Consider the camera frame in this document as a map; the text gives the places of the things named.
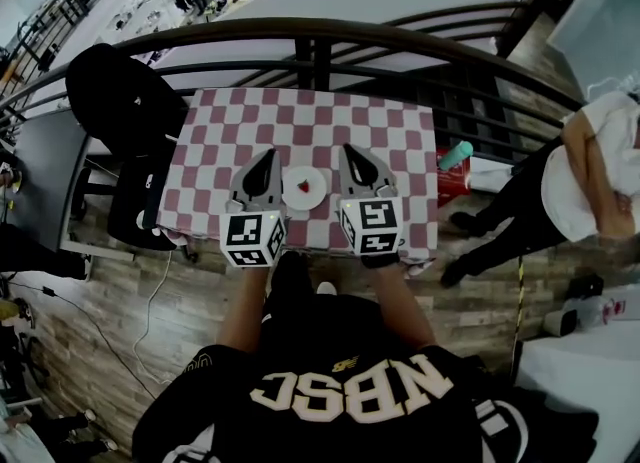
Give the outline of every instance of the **wooden floor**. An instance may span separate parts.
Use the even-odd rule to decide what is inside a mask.
[[[72,229],[82,240],[122,247],[106,234],[105,199],[88,200],[89,214]],[[508,367],[510,360],[518,303],[517,263],[467,278],[451,290],[443,290],[438,284],[442,269],[451,259],[483,243],[461,237],[447,222],[449,214],[458,209],[476,212],[489,200],[474,194],[441,209],[438,258],[409,285],[431,319],[441,345],[459,355],[479,354],[491,369],[500,370]],[[228,300],[238,287],[240,272],[226,266],[216,243],[200,242],[197,246],[201,258],[195,266],[186,263],[179,252],[173,254],[167,280],[152,304],[149,335],[139,346],[142,360],[161,380],[175,378],[202,346],[215,342]],[[625,283],[629,276],[625,270],[637,260],[636,253],[635,241],[602,248],[595,240],[587,240],[526,257],[522,335],[539,334],[544,314],[559,307],[574,276],[596,271],[608,285]],[[32,287],[46,285],[85,309],[156,395],[165,385],[145,373],[133,356],[132,345],[144,332],[147,301],[164,274],[167,258],[167,253],[143,251],[132,264],[98,259],[88,283],[42,273],[21,273],[14,282]],[[312,255],[311,263],[316,284],[330,280],[341,293],[373,299],[355,259]],[[112,437],[122,449],[96,461],[130,461],[131,434],[151,397],[111,354],[84,314],[60,299],[31,289],[14,285],[11,292],[25,298],[36,316],[34,334],[42,348],[35,357],[51,372],[46,389],[38,392],[46,400],[46,409],[56,415],[92,408],[98,415],[94,431]]]

